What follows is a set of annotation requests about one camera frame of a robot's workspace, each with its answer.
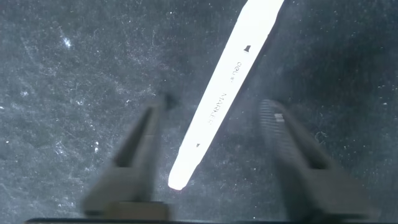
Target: scratched surface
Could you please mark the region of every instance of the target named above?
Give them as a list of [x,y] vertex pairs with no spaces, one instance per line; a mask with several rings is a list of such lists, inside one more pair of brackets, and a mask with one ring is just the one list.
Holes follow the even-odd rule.
[[80,217],[95,181],[160,91],[179,100],[155,199],[176,220],[284,220],[257,106],[286,102],[398,222],[394,1],[292,1],[181,192],[169,170],[244,1],[0,2],[0,217]]

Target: white plastic strip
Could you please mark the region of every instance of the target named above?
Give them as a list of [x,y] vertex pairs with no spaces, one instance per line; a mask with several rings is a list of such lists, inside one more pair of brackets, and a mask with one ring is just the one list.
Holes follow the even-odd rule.
[[249,0],[182,141],[169,187],[183,189],[211,144],[271,31],[283,0]]

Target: black marking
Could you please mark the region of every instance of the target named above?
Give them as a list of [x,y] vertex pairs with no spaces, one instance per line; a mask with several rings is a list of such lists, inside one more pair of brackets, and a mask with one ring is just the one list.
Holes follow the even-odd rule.
[[251,47],[250,45],[247,45],[246,48],[244,49],[244,51],[249,53],[250,47]]

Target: dark gray surface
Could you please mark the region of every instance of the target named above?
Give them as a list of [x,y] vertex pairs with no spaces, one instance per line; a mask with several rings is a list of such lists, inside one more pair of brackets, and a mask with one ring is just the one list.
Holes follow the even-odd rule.
[[169,91],[156,200],[175,219],[283,220],[257,126],[286,102],[398,222],[396,1],[291,1],[203,162],[168,173],[244,1],[0,2],[0,217],[79,217],[144,103]]

